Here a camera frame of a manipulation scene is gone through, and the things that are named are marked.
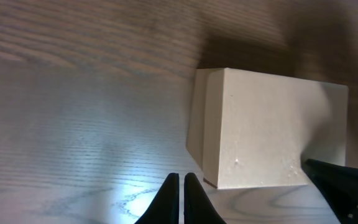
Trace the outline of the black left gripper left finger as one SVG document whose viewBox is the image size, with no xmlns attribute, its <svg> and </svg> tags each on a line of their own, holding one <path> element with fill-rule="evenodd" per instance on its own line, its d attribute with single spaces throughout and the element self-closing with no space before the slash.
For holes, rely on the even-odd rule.
<svg viewBox="0 0 358 224">
<path fill-rule="evenodd" d="M 144 214 L 135 224 L 178 224 L 179 175 L 169 173 Z"/>
</svg>

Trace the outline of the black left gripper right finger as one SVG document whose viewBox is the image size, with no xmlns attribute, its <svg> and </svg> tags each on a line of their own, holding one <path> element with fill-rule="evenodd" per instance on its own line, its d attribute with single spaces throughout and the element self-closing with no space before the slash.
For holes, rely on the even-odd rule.
<svg viewBox="0 0 358 224">
<path fill-rule="evenodd" d="M 184 224 L 226 224 L 192 172 L 184 181 Z"/>
</svg>

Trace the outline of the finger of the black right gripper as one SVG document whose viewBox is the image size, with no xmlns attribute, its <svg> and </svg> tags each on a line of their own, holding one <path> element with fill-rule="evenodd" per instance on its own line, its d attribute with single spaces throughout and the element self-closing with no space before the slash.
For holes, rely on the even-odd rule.
<svg viewBox="0 0 358 224">
<path fill-rule="evenodd" d="M 358 224 L 358 169 L 308 159 L 304 173 L 342 224 Z"/>
</svg>

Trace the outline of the brown cardboard box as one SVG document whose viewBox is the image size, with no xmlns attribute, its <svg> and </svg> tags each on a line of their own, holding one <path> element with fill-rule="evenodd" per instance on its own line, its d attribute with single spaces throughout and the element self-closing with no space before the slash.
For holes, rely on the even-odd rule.
<svg viewBox="0 0 358 224">
<path fill-rule="evenodd" d="M 346 163 L 348 87 L 199 69 L 186 148 L 217 189 L 306 185 L 302 159 Z"/>
</svg>

